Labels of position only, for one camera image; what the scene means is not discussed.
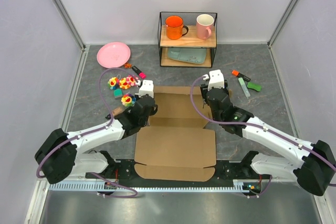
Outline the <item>brown cardboard box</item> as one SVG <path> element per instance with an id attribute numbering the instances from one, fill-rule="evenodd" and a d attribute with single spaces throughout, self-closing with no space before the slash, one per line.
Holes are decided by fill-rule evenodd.
<path id="1" fill-rule="evenodd" d="M 135 171 L 144 179 L 206 182 L 215 174 L 215 131 L 199 88 L 154 87 L 158 111 L 140 129 L 135 144 Z"/>

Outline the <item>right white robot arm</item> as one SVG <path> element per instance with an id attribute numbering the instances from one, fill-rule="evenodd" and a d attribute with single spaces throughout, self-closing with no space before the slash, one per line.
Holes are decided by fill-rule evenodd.
<path id="1" fill-rule="evenodd" d="M 259 143 L 279 154 L 270 157 L 249 152 L 240 166 L 241 174 L 248 179 L 257 174 L 294 179 L 307 192 L 323 196 L 332 186 L 335 175 L 335 157 L 329 144 L 316 143 L 288 135 L 263 122 L 252 113 L 234 106 L 225 80 L 212 81 L 204 77 L 200 90 L 203 101 L 209 106 L 211 122 L 226 132 Z"/>

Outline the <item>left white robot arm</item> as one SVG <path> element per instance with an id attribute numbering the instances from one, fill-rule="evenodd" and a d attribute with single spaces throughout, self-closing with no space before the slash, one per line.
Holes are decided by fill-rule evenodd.
<path id="1" fill-rule="evenodd" d="M 136 134 L 157 112 L 157 107 L 151 96 L 144 95 L 134 106 L 100 125 L 69 133 L 62 129 L 53 130 L 35 154 L 37 177 L 46 178 L 50 184 L 78 173 L 94 172 L 103 178 L 111 178 L 115 173 L 111 157 L 102 153 L 88 154 L 87 151 Z"/>

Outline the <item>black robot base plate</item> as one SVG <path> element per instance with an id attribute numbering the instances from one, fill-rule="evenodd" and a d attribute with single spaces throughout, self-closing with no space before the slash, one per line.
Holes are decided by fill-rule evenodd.
<path id="1" fill-rule="evenodd" d="M 269 175 L 257 174 L 245 161 L 225 161 L 217 160 L 214 166 L 214 175 L 205 182 L 197 181 L 182 181 L 182 180 L 168 180 L 157 178 L 143 178 L 135 171 L 135 161 L 132 159 L 118 159 L 113 160 L 108 167 L 99 173 L 100 176 L 106 179 L 116 179 L 117 182 L 125 186 L 136 186 L 140 184 L 149 186 L 162 186 L 165 184 L 176 184 L 182 186 L 184 184 L 191 185 L 224 185 L 232 184 L 234 180 L 267 180 Z"/>

